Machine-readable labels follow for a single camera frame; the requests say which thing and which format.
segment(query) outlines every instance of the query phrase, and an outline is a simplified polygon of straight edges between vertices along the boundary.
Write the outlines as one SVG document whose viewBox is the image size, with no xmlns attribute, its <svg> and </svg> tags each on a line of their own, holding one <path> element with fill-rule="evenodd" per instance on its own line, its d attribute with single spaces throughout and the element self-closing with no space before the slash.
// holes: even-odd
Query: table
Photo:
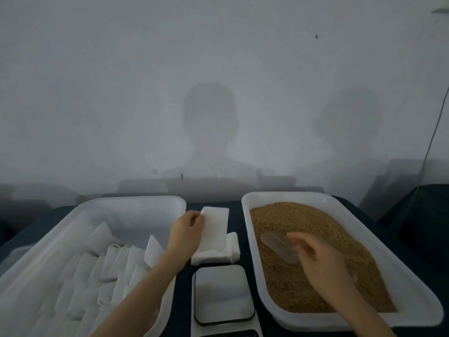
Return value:
<svg viewBox="0 0 449 337">
<path fill-rule="evenodd" d="M 405 245 L 400 243 L 395 237 L 388 234 L 384 227 L 371 220 L 360 209 L 349 201 L 335 197 L 340 201 L 353 215 L 357 217 L 365 226 L 367 226 L 393 253 L 395 253 L 439 298 L 445 311 L 449 310 L 449 283 L 446 276 L 435 272 L 418 255 L 414 254 Z M 271 314 L 265 309 L 259 298 L 256 288 L 254 268 L 250 254 L 248 236 L 246 234 L 245 219 L 243 216 L 242 204 L 240 201 L 187 204 L 187 210 L 201 210 L 204 206 L 226 207 L 229 208 L 228 232 L 237 232 L 240 245 L 240 261 L 246 272 L 251 294 L 254 300 L 254 306 L 259 315 L 259 321 L 265 337 L 270 336 L 354 336 L 351 332 L 334 333 L 293 333 L 281 328 L 272 318 Z M 16 237 L 0 248 L 0 261 L 2 261 L 9 252 L 17 247 L 35 243 L 59 223 L 74 207 L 60 207 L 53 209 L 49 214 L 35 221 Z M 191 266 L 189 263 L 177 275 L 171 315 L 162 336 L 190 336 L 190 310 L 191 310 L 191 282 L 194 272 L 198 266 Z M 398 336 L 449 336 L 449 319 L 445 317 L 443 322 L 434 328 L 395 328 Z"/>
</svg>

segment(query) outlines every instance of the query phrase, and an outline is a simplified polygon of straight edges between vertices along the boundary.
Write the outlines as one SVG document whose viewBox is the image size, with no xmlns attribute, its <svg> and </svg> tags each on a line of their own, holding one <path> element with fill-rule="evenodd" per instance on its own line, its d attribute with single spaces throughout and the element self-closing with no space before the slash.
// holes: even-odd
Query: white plastic tub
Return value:
<svg viewBox="0 0 449 337">
<path fill-rule="evenodd" d="M 331 196 L 309 192 L 254 192 L 242 198 L 246 230 L 261 301 L 273 318 L 291 331 L 337 331 L 350 327 L 337 313 L 292 313 L 274 303 L 267 291 L 250 209 L 276 202 L 295 202 L 315 207 L 337 220 L 373 255 L 397 313 L 381 313 L 391 326 L 433 326 L 441 323 L 443 307 L 435 294 L 371 231 Z"/>
<path fill-rule="evenodd" d="M 107 222 L 114 237 L 145 249 L 153 234 L 167 247 L 173 222 L 185 213 L 176 196 L 98 198 L 69 213 L 0 278 L 0 336 L 23 336 L 75 253 L 86 251 L 94 226 Z M 171 312 L 175 280 L 169 285 L 147 336 L 159 336 Z"/>
</svg>

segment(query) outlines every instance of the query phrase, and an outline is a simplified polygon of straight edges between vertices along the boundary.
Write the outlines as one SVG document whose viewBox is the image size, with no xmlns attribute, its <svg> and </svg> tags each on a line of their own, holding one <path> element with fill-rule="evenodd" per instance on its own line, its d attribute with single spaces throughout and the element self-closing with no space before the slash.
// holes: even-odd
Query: brown grain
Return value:
<svg viewBox="0 0 449 337">
<path fill-rule="evenodd" d="M 287 264 L 260 239 L 265 232 L 300 231 L 324 238 L 342 253 L 348 268 L 357 274 L 358 290 L 378 312 L 396 312 L 372 255 L 331 216 L 292 202 L 254 208 L 250 214 L 268 293 L 278 306 L 298 313 L 334 312 L 307 281 L 300 263 Z"/>
</svg>

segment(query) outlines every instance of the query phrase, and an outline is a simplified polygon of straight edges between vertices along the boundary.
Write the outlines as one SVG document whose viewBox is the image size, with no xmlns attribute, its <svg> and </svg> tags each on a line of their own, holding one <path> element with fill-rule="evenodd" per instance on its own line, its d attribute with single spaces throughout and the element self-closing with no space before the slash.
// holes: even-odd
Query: digital scale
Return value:
<svg viewBox="0 0 449 337">
<path fill-rule="evenodd" d="M 191 337 L 263 337 L 245 270 L 202 267 L 192 277 Z"/>
</svg>

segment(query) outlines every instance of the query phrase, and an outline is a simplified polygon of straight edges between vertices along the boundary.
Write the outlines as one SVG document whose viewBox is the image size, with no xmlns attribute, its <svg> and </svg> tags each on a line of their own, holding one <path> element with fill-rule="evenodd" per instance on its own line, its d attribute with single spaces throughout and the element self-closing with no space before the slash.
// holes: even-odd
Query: scoop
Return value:
<svg viewBox="0 0 449 337">
<path fill-rule="evenodd" d="M 300 262 L 298 254 L 293 249 L 295 245 L 284 234 L 278 232 L 266 232 L 261 234 L 261 241 L 273 250 L 287 264 Z"/>
</svg>

